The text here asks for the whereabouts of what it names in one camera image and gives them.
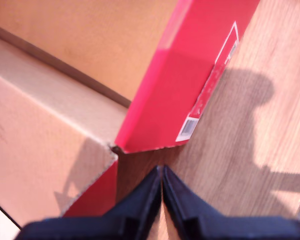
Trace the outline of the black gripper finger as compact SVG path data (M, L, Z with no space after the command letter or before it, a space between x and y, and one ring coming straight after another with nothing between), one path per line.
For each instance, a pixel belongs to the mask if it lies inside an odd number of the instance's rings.
M109 238L147 238L161 206L161 167L144 179L104 216L112 229Z
M230 238L226 218L163 167L163 201L181 238Z

